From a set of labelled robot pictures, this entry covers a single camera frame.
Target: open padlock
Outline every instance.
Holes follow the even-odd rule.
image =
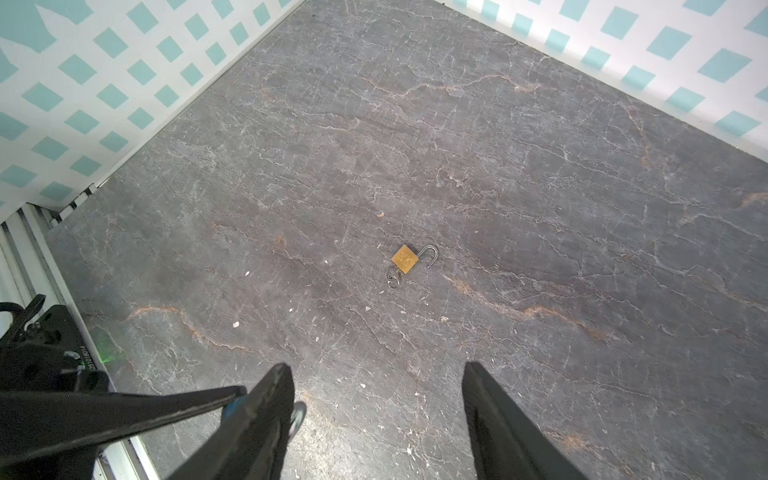
[[[400,250],[397,250],[397,253],[395,253],[395,256],[392,257],[392,262],[395,263],[397,268],[390,267],[386,271],[387,286],[389,286],[389,288],[393,290],[400,288],[402,276],[411,271],[413,266],[416,265],[416,262],[419,261],[419,258],[421,257],[421,255],[423,255],[424,252],[427,250],[435,251],[435,258],[433,258],[432,261],[429,262],[429,264],[427,264],[427,268],[429,268],[432,266],[432,264],[437,260],[437,257],[439,256],[437,247],[435,247],[434,245],[427,245],[426,247],[422,248],[421,251],[418,253],[413,253],[413,250],[409,249],[405,245],[400,247]]]

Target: floor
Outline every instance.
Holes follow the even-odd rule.
[[[765,478],[766,192],[437,2],[309,0],[48,240],[121,391],[293,367],[284,478],[474,478],[467,359],[591,478]],[[404,243],[440,257],[389,290]]]

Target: wall with teal diamond pattern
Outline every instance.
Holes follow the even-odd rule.
[[[766,0],[438,0],[768,161]]]
[[[301,2],[0,2],[0,221],[102,182]]]

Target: white wall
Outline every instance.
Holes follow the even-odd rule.
[[[768,161],[765,0],[438,1]]]
[[[2,0],[0,221],[104,181],[301,2]]]

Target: gray marble surface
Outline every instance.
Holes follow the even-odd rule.
[[[120,390],[293,367],[284,478],[473,478],[467,359],[591,478],[765,478],[767,192],[437,2],[309,0],[48,240]],[[403,243],[441,256],[389,291]]]

